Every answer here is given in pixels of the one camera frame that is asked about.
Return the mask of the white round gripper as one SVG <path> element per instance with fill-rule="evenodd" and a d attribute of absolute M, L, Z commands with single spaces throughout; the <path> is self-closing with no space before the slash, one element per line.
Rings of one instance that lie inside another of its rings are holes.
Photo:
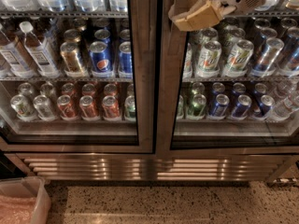
<path fill-rule="evenodd" d="M 174 7 L 168 12 L 169 19 L 182 32 L 192 32 L 219 24 L 223 17 L 236 12 L 247 14 L 260 7 L 266 0 L 188 0 L 189 11 L 175 14 Z"/>

